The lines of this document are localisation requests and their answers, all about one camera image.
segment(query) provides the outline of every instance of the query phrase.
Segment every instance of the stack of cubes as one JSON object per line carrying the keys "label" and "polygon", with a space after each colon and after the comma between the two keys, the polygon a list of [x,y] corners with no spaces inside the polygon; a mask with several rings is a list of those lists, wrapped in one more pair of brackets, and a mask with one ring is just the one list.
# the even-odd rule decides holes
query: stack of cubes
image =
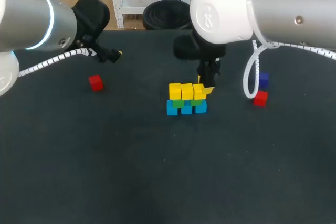
{"label": "stack of cubes", "polygon": [[269,80],[269,74],[260,72],[259,74],[259,91],[254,98],[254,105],[257,107],[265,107],[268,93],[266,92],[266,89],[268,87],[268,80]]}
{"label": "stack of cubes", "polygon": [[182,115],[206,113],[206,93],[203,84],[169,84],[169,100],[167,101],[167,115]]}

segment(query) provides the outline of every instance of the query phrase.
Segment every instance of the led light ring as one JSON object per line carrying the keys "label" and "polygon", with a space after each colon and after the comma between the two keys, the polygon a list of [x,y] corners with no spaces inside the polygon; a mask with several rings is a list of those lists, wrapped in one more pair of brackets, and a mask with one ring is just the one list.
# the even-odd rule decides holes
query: led light ring
{"label": "led light ring", "polygon": [[36,44],[33,47],[26,48],[26,50],[32,50],[32,49],[40,47],[44,42],[47,41],[47,39],[49,38],[49,36],[51,34],[51,31],[53,30],[52,28],[54,27],[54,21],[55,21],[54,9],[53,9],[53,5],[51,4],[51,1],[47,0],[47,2],[48,2],[48,5],[49,5],[49,9],[50,9],[50,24],[49,24],[48,30],[47,30],[44,38],[38,44]]}

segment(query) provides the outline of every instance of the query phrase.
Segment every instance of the red cube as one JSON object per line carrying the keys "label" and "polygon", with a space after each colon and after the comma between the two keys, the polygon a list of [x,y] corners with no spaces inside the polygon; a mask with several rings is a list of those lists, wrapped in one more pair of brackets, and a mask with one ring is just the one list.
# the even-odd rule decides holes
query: red cube
{"label": "red cube", "polygon": [[96,75],[96,76],[91,76],[89,78],[89,81],[90,81],[90,84],[92,86],[92,89],[94,91],[99,91],[99,90],[102,90],[103,89],[103,82],[101,81],[101,78],[99,75]]}
{"label": "red cube", "polygon": [[265,91],[258,91],[254,98],[254,106],[265,107],[267,102],[268,93]]}

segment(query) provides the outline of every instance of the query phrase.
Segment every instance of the yellow cube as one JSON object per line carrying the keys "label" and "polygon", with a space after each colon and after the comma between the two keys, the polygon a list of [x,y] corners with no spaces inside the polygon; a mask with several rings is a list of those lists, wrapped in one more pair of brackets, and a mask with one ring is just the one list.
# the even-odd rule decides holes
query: yellow cube
{"label": "yellow cube", "polygon": [[194,88],[191,83],[182,84],[181,90],[182,90],[182,100],[185,101],[194,99]]}
{"label": "yellow cube", "polygon": [[203,94],[211,94],[215,87],[204,88]]}
{"label": "yellow cube", "polygon": [[206,99],[206,94],[203,93],[203,84],[194,84],[194,100]]}
{"label": "yellow cube", "polygon": [[181,84],[170,83],[169,84],[169,99],[180,100],[181,99]]}

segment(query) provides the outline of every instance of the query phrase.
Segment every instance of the white cable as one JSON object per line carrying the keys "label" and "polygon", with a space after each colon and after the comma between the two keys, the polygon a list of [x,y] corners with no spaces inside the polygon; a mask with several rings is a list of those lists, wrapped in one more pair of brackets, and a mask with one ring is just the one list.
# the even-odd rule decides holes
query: white cable
{"label": "white cable", "polygon": [[69,58],[70,56],[74,56],[74,55],[95,56],[96,54],[97,53],[93,51],[91,48],[88,48],[88,49],[81,48],[81,49],[72,50],[70,52],[65,52],[64,54],[60,54],[58,56],[45,60],[35,66],[32,66],[31,68],[27,68],[23,71],[20,71],[19,77],[26,76],[27,74],[33,73],[37,70],[50,66],[51,64],[54,64],[55,62]]}
{"label": "white cable", "polygon": [[[277,42],[273,42],[273,45],[275,47],[286,46],[286,47],[299,48],[299,49],[303,49],[303,50],[306,50],[306,51],[315,52],[319,55],[323,55],[323,56],[328,57],[329,59],[332,59],[332,60],[336,60],[336,52],[326,50],[324,48],[298,46],[298,45],[294,45],[294,44],[284,44],[284,43],[277,43]],[[254,98],[257,95],[258,89],[259,89],[259,55],[263,51],[268,49],[264,45],[262,45],[258,49],[256,49],[256,47],[257,47],[257,43],[256,43],[256,41],[253,41],[254,53],[252,54],[252,56],[248,60],[245,71],[244,71],[244,75],[243,75],[244,93],[245,93],[245,96],[247,98],[250,98],[250,99]],[[254,63],[256,64],[256,78],[255,78],[255,85],[254,85],[253,93],[250,93],[250,91],[248,89],[248,77],[250,75],[251,68],[252,68]]]}

